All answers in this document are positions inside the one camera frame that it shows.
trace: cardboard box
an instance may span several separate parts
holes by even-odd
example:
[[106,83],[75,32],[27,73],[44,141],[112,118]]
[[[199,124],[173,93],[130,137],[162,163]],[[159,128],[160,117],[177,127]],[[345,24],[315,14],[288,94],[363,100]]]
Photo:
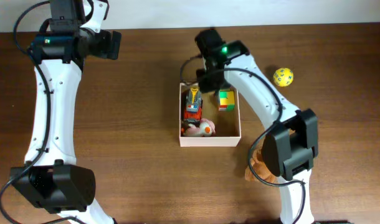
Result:
[[216,135],[212,137],[184,137],[181,134],[181,121],[186,97],[183,94],[190,87],[179,86],[179,142],[181,147],[236,147],[241,139],[239,93],[234,90],[235,108],[232,111],[219,111],[214,93],[203,93],[202,117],[214,122]]

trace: plush animal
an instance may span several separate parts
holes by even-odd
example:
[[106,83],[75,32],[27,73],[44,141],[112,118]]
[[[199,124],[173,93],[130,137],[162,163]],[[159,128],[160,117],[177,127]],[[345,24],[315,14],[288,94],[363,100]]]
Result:
[[205,118],[201,118],[199,127],[194,124],[188,124],[183,136],[186,137],[209,137],[215,134],[215,124]]
[[[267,182],[275,182],[276,177],[267,169],[267,166],[264,163],[262,158],[262,148],[258,148],[252,154],[251,165],[254,168],[254,171]],[[254,177],[250,168],[247,166],[245,170],[245,179],[248,181],[257,181],[258,179]]]

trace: green led light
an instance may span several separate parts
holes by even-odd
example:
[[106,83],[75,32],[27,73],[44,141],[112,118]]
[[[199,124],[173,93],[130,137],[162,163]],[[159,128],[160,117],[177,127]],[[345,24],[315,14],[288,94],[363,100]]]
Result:
[[223,47],[221,51],[223,54],[227,54],[227,47]]

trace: yellow ball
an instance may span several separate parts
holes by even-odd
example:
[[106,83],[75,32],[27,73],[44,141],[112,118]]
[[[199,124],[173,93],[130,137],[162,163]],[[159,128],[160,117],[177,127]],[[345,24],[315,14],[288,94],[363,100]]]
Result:
[[279,68],[273,74],[273,80],[280,87],[289,86],[294,80],[294,74],[289,68]]

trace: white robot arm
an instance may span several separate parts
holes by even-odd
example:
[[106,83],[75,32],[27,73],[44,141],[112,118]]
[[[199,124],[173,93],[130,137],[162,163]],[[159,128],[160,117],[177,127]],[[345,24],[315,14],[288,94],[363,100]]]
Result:
[[[229,65],[225,68],[246,68],[251,72],[257,74],[259,77],[266,80],[271,85],[277,96],[282,101],[283,115],[280,119],[281,122],[287,121],[297,115],[296,111],[299,108],[288,100],[286,100],[275,87],[267,80],[265,75],[260,71],[259,67],[255,63],[254,58],[251,55],[241,55],[232,59]],[[261,120],[265,129],[269,128],[278,116],[278,105],[269,89],[255,77],[250,77],[248,74],[240,71],[229,71],[224,74],[225,80],[236,88],[240,94],[247,100],[248,104],[257,114]],[[302,215],[297,223],[310,224],[314,221],[313,215],[310,210],[309,200],[309,177],[310,170],[303,170],[293,176],[293,179],[301,180],[305,182],[306,199],[305,207]],[[287,183],[283,177],[277,177],[279,184]],[[288,185],[286,187],[280,187],[280,197],[282,199],[282,212],[280,219],[283,224],[291,224],[296,219],[300,212],[301,200],[302,200],[302,188],[299,185]]]
[[[200,32],[196,43],[205,63],[205,68],[197,71],[200,90],[216,91],[232,85],[247,100],[264,128],[271,128],[262,148],[262,156],[281,184],[282,223],[312,223],[309,178],[313,158],[318,154],[315,114],[311,110],[301,112],[286,100],[263,75],[240,41],[227,44],[216,30],[209,29]],[[279,105],[282,106],[282,114],[280,122],[276,123],[280,114]],[[295,130],[295,133],[289,135],[289,129]],[[304,183],[305,194],[300,184],[291,184],[297,180]]]
[[[118,57],[121,34],[101,30],[108,8],[107,0],[88,0],[85,4],[51,0],[52,18],[44,22],[28,51],[36,65],[34,129],[26,166],[11,169],[11,180],[21,178],[11,184],[33,206],[63,218],[75,217],[71,223],[116,223],[94,198],[93,172],[76,166],[73,140],[75,97],[85,57]],[[31,168],[24,172],[29,164]]]

